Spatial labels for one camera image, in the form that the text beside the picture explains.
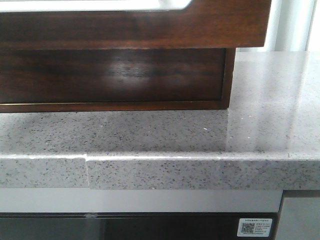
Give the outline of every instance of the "granite countertop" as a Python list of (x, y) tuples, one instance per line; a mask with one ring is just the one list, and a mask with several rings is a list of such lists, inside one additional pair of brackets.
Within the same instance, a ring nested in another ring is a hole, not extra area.
[(320, 53), (238, 52), (228, 110), (0, 114), (1, 188), (320, 190)]

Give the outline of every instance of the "qr code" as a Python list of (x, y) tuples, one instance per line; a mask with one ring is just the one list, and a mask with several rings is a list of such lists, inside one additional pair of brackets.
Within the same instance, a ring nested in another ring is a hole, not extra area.
[(253, 234), (255, 232), (255, 223), (243, 223), (241, 228), (242, 234)]

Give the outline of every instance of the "wooden cabinet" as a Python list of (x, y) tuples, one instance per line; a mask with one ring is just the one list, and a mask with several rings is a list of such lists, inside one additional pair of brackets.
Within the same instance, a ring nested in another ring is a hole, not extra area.
[(270, 2), (0, 13), (0, 111), (225, 109), (235, 48), (263, 46)]

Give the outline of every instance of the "wood grain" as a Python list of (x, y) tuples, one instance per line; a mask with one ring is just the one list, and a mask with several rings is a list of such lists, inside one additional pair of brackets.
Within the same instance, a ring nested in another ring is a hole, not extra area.
[(0, 13), (0, 50), (263, 46), (271, 0), (193, 0), (181, 11)]
[(183, 101), (104, 101), (104, 102), (52, 102), (52, 103), (0, 103), (0, 112), (62, 112), (62, 111), (114, 111), (114, 110), (186, 110), (226, 109), (229, 106), (235, 49), (226, 49), (221, 99)]
[[(230, 53), (227, 67), (233, 66)], [(223, 83), (231, 81), (224, 79), (225, 63), (223, 48), (0, 51), (0, 103), (73, 109), (108, 102), (130, 109), (130, 101), (139, 108), (144, 102), (221, 101)]]

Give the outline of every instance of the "dark wood panel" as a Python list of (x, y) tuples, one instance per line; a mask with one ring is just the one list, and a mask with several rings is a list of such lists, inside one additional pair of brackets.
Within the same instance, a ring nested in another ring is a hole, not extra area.
[(219, 100), (225, 49), (0, 51), (0, 103)]
[(225, 54), (224, 78), (221, 99), (187, 101), (104, 101), (104, 102), (61, 102), (61, 103), (0, 103), (0, 112), (61, 112), (61, 111), (113, 111), (113, 110), (185, 110), (226, 109), (229, 106), (233, 77), (235, 49)]
[(263, 46), (271, 0), (193, 0), (181, 11), (0, 13), (0, 49)]

